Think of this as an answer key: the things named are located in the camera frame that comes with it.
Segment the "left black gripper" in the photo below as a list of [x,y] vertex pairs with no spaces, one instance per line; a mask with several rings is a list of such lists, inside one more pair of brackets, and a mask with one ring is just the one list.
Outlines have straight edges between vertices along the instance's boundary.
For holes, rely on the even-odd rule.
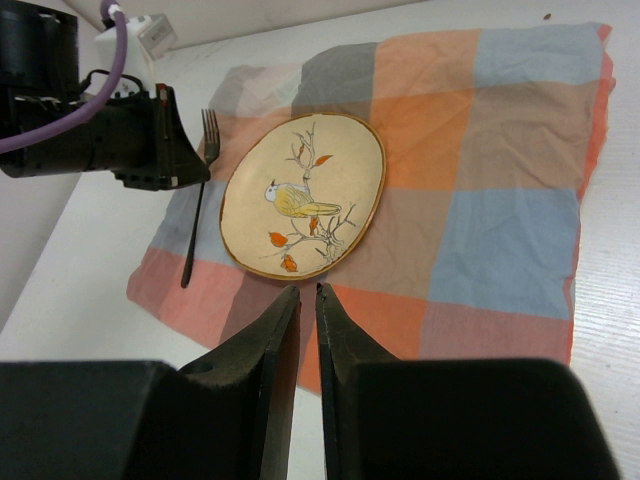
[[[25,133],[79,110],[86,87],[52,92],[1,88],[1,137]],[[153,145],[148,92],[109,100],[88,122],[51,139],[3,153],[1,171],[11,178],[118,171],[140,167]],[[175,190],[210,179],[209,167],[190,143],[175,91],[158,83],[155,155],[159,190]]]

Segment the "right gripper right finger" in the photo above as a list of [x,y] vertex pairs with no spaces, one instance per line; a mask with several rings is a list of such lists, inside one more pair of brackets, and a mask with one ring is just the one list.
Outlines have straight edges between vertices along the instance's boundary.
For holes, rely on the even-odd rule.
[[615,479],[589,399],[564,365],[403,361],[316,294],[331,479]]

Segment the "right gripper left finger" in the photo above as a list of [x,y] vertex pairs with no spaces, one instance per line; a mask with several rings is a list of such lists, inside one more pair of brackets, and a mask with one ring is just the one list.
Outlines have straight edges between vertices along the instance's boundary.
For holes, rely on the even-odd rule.
[[5,362],[5,479],[283,479],[300,292],[174,369],[159,361]]

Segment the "black metal fork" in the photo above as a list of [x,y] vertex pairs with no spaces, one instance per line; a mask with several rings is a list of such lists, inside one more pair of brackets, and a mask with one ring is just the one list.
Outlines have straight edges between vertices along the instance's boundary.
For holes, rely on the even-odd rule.
[[[221,148],[220,129],[218,125],[217,115],[214,109],[203,109],[201,111],[201,120],[203,124],[204,137],[204,162],[207,167],[219,157]],[[199,225],[199,217],[201,213],[202,200],[204,196],[205,182],[200,184],[196,209],[189,239],[187,255],[181,277],[180,286],[186,289],[189,286],[195,259],[195,249],[197,241],[197,232]]]

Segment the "beige bird pattern plate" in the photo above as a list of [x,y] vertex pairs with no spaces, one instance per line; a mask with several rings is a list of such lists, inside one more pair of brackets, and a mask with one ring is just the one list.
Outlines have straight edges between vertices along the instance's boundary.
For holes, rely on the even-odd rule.
[[263,277],[320,275],[366,233],[385,176],[385,150],[367,122],[329,112],[286,121],[230,176],[219,215],[223,245],[236,264]]

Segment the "orange blue checkered cloth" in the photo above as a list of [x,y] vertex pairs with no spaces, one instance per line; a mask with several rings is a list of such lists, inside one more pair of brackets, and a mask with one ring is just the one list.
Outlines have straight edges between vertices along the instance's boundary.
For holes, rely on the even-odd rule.
[[580,202],[614,86],[602,23],[461,30],[231,68],[211,106],[222,152],[204,190],[170,200],[127,296],[214,347],[282,290],[238,267],[218,229],[227,182],[268,130],[311,112],[367,121],[387,155],[379,208],[326,275],[348,314],[404,359],[570,358]]

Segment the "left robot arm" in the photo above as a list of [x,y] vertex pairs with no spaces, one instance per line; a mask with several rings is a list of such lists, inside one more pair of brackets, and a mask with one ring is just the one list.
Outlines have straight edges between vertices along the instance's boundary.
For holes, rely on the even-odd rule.
[[129,18],[100,6],[101,68],[79,73],[75,16],[24,1],[1,4],[1,170],[12,178],[110,171],[127,188],[204,183],[209,164],[183,129],[154,62],[175,42],[163,14]]

